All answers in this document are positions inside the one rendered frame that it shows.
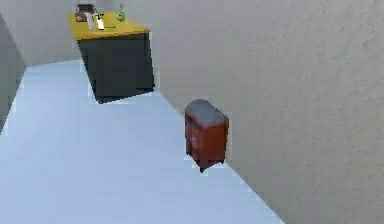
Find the dark brown box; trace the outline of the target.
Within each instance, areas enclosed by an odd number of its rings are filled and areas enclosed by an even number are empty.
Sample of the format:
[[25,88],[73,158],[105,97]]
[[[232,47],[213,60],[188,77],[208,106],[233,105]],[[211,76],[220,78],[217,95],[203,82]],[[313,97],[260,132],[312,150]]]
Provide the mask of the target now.
[[75,12],[75,19],[77,22],[87,22],[92,18],[95,13],[95,6],[93,4],[78,4]]

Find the red-brown small cabinet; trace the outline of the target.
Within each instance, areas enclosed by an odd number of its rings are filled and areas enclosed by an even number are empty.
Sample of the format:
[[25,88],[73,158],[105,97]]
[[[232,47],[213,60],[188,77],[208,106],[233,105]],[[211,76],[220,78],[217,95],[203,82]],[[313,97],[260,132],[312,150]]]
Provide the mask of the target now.
[[229,118],[204,99],[196,99],[185,108],[186,154],[200,172],[224,163]]

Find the white flat object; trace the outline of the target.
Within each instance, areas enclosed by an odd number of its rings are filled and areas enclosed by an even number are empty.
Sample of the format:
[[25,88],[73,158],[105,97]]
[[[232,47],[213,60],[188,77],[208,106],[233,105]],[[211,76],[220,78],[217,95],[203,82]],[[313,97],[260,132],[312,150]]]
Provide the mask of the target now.
[[86,13],[86,21],[87,21],[88,28],[90,30],[95,30],[95,29],[104,30],[105,29],[101,15],[98,13],[94,13],[94,14]]

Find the yellow-topped dark cabinet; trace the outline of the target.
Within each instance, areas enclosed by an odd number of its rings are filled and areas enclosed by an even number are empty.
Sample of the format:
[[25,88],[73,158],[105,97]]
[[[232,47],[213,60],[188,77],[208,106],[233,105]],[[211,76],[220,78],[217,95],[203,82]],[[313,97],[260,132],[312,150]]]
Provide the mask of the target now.
[[119,22],[114,12],[105,12],[103,21],[104,27],[115,29],[90,30],[86,22],[77,22],[73,13],[67,19],[99,104],[154,91],[147,27],[128,18]]

